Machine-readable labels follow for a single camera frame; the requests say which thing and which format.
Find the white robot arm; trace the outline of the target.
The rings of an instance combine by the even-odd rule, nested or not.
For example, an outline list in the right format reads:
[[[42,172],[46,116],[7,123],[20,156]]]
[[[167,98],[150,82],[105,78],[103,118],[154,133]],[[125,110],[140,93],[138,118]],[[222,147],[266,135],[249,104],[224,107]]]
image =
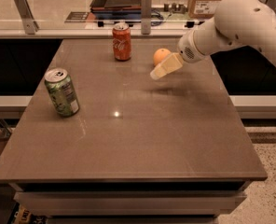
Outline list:
[[[219,51],[249,46],[276,67],[276,15],[258,0],[221,0],[214,16],[187,31],[177,51],[155,66],[150,76],[158,80]]]

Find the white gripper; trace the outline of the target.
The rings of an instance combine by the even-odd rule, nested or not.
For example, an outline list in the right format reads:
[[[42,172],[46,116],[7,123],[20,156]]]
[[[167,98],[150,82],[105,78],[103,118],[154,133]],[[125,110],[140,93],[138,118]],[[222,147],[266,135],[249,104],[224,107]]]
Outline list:
[[[209,55],[209,37],[202,30],[189,30],[179,39],[177,49],[179,53],[170,53],[151,71],[154,80],[180,69],[184,61],[196,63],[203,60]]]

